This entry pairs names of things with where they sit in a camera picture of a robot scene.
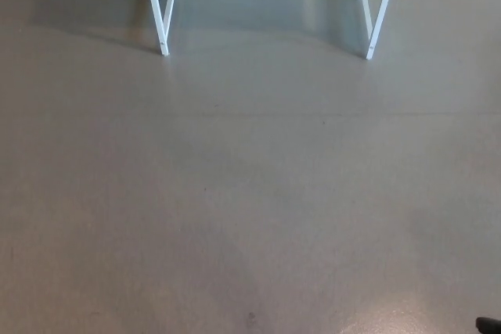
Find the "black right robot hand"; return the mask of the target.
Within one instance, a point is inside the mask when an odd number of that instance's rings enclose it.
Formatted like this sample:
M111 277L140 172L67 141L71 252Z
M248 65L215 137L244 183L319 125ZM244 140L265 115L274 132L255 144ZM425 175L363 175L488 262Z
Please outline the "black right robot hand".
M499 319L478 317L475 326L481 334L501 334L501 321Z

